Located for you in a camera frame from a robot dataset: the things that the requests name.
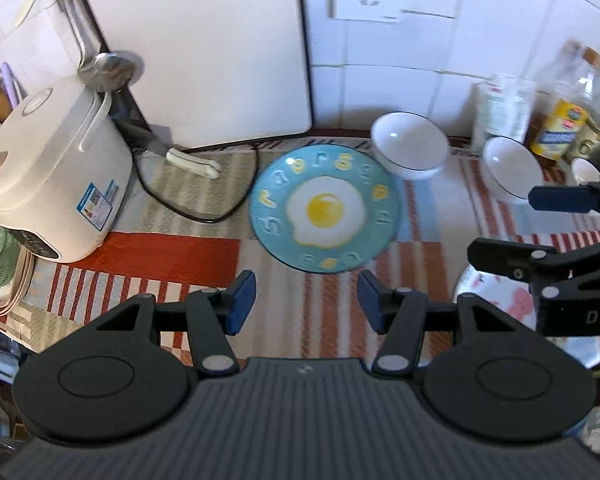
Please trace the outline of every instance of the white cutting board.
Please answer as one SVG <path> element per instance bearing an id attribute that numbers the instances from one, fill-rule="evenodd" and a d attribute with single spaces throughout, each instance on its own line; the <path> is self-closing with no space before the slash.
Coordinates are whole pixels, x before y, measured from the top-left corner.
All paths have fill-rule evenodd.
<path id="1" fill-rule="evenodd" d="M 300 0 L 87 1 L 109 48 L 141 58 L 130 90 L 161 137 L 194 148 L 311 127 Z"/>

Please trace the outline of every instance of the white tiled wall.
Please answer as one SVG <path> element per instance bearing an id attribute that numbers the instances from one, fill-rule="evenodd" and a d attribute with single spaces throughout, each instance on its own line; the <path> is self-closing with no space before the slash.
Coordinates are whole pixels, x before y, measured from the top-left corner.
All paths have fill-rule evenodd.
<path id="1" fill-rule="evenodd" d="M 71 73 L 78 53 L 54 0 L 14 30 L 21 1 L 0 0 L 0 62 L 31 92 Z M 600 0 L 405 0 L 396 24 L 334 20 L 330 1 L 304 0 L 320 127 L 407 110 L 468 134 L 480 78 L 542 78 L 570 40 L 600 51 Z"/>

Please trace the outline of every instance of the beige rice cooker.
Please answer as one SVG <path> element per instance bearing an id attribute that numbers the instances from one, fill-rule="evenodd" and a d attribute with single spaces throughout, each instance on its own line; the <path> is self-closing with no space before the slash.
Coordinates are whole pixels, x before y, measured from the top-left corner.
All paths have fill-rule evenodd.
<path id="1" fill-rule="evenodd" d="M 111 95 L 77 76 L 27 97 L 0 127 L 0 225 L 36 256 L 75 262 L 104 241 L 131 174 Z"/>

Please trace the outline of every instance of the striped tablecloth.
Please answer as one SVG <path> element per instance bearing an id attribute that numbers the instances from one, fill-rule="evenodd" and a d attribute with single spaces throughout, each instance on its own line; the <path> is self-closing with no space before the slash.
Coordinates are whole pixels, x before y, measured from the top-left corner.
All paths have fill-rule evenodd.
<path id="1" fill-rule="evenodd" d="M 308 142 L 368 148 L 368 141 L 361 139 L 272 142 L 263 146 L 261 165 Z M 167 199 L 219 213 L 243 193 L 254 156 L 248 148 L 206 156 L 222 165 L 218 181 L 174 168 L 151 154 L 141 157 L 141 167 L 150 185 Z M 559 171 L 545 177 L 550 182 L 564 179 Z M 553 244 L 561 250 L 600 241 L 600 218 L 540 213 L 493 199 L 475 158 L 460 151 L 436 177 L 397 185 L 403 195 L 397 239 L 365 267 L 389 287 L 410 286 L 434 300 L 451 297 L 467 265 L 466 247 L 475 237 Z M 240 334 L 229 338 L 239 358 L 358 356 L 371 361 L 382 339 L 370 330 L 358 306 L 358 270 L 317 275 L 291 269 L 254 239 L 245 207 L 221 224 L 196 224 L 160 206 L 135 180 L 104 245 L 70 265 L 39 259 L 27 296 L 8 317 L 0 318 L 0 329 L 42 351 L 138 292 L 177 301 L 204 286 L 227 286 L 243 269 L 256 273 L 258 296 Z M 190 364 L 182 333 L 163 333 L 161 344 Z M 423 359 L 449 344 L 448 334 L 429 334 Z"/>

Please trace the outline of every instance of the blue plate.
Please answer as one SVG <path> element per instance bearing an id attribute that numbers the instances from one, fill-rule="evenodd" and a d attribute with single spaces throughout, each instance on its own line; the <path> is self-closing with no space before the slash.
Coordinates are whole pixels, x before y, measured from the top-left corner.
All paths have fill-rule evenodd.
<path id="1" fill-rule="evenodd" d="M 331 274 L 362 266 L 395 237 L 391 175 L 364 153 L 318 144 L 287 153 L 259 176 L 249 214 L 256 237 L 289 267 Z"/>

